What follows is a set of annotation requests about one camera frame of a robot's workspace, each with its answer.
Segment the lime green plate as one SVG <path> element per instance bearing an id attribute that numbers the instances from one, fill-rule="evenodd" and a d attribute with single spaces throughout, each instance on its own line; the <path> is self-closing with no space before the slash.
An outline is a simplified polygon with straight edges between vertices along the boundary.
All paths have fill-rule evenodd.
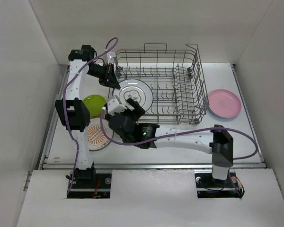
<path id="1" fill-rule="evenodd" d="M 83 99 L 83 103 L 87 107 L 90 117 L 95 117 L 101 114 L 102 107 L 107 102 L 101 95 L 89 95 Z"/>

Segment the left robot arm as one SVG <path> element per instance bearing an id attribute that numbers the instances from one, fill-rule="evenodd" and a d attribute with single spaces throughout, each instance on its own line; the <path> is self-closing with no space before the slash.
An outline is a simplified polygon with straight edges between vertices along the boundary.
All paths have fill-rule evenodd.
<path id="1" fill-rule="evenodd" d="M 104 53 L 96 55 L 94 48 L 90 45 L 83 45 L 79 50 L 71 50 L 68 56 L 68 80 L 63 89 L 62 98 L 55 101 L 55 109 L 62 125 L 74 142 L 76 156 L 69 177 L 71 185 L 81 182 L 85 187 L 89 188 L 94 186 L 97 180 L 96 175 L 93 173 L 93 158 L 89 152 L 87 140 L 90 114 L 82 97 L 87 75 L 98 78 L 102 86 L 119 87 L 114 64 L 96 64 L 99 58 L 111 53 L 112 48 L 106 47 Z"/>

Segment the blue plate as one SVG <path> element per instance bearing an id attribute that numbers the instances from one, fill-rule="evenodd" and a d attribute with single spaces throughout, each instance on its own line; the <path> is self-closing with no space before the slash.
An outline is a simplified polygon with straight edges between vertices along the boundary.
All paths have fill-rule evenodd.
<path id="1" fill-rule="evenodd" d="M 220 115 L 216 114 L 211 108 L 208 108 L 208 110 L 210 111 L 210 113 L 213 116 L 215 116 L 215 117 L 217 117 L 219 119 L 223 119 L 225 121 L 232 121 L 232 120 L 236 119 L 240 115 L 240 113 L 241 113 L 241 112 L 238 112 L 238 113 L 236 113 L 236 115 L 234 115 L 232 117 L 223 117 L 223 116 L 220 116 Z"/>

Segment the white plate orange sunburst pattern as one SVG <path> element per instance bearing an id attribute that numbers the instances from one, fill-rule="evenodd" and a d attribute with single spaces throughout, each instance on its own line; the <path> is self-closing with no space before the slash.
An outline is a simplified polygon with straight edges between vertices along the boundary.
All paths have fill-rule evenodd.
<path id="1" fill-rule="evenodd" d="M 107 147 L 110 144 L 110 140 L 104 135 L 100 118 L 90 118 L 89 126 L 87 127 L 87 140 L 89 151 L 96 152 Z"/>

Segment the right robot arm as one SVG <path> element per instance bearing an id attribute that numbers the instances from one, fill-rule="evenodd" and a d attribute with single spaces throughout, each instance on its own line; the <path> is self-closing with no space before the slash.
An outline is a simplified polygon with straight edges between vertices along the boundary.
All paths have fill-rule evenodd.
<path id="1" fill-rule="evenodd" d="M 121 138 L 119 145 L 150 148 L 184 148 L 204 152 L 212 156 L 210 181 L 221 186 L 227 181 L 233 166 L 233 137 L 221 125 L 192 131 L 160 126 L 155 123 L 138 123 L 144 109 L 129 99 L 129 109 L 114 97 L 102 107 L 101 119 Z"/>

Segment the plain white plate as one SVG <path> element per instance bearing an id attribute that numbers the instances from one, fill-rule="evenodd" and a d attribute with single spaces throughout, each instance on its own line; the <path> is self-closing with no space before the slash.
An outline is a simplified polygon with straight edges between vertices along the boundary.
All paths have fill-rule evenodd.
<path id="1" fill-rule="evenodd" d="M 119 97 L 124 105 L 133 110 L 133 107 L 127 103 L 127 99 L 131 98 L 138 102 L 144 111 L 150 109 L 153 104 L 153 92 L 149 85 L 137 79 L 126 79 L 121 81 L 119 85 L 120 89 L 114 89 L 112 95 Z"/>

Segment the grey wire dish rack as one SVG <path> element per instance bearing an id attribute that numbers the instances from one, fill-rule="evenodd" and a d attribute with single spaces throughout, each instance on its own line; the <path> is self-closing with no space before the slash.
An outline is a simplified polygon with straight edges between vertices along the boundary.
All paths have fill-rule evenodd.
<path id="1" fill-rule="evenodd" d="M 208 94 L 197 44 L 170 50 L 146 43 L 140 50 L 116 53 L 119 83 L 137 79 L 150 86 L 153 104 L 140 122 L 197 125 L 207 113 Z"/>

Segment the pink plate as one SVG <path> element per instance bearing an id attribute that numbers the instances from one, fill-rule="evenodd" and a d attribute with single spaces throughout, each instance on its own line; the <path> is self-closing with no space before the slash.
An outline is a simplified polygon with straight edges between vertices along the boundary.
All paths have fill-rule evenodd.
<path id="1" fill-rule="evenodd" d="M 231 91 L 217 89 L 208 96 L 209 108 L 216 114 L 223 117 L 232 117 L 241 112 L 242 104 L 240 99 Z"/>

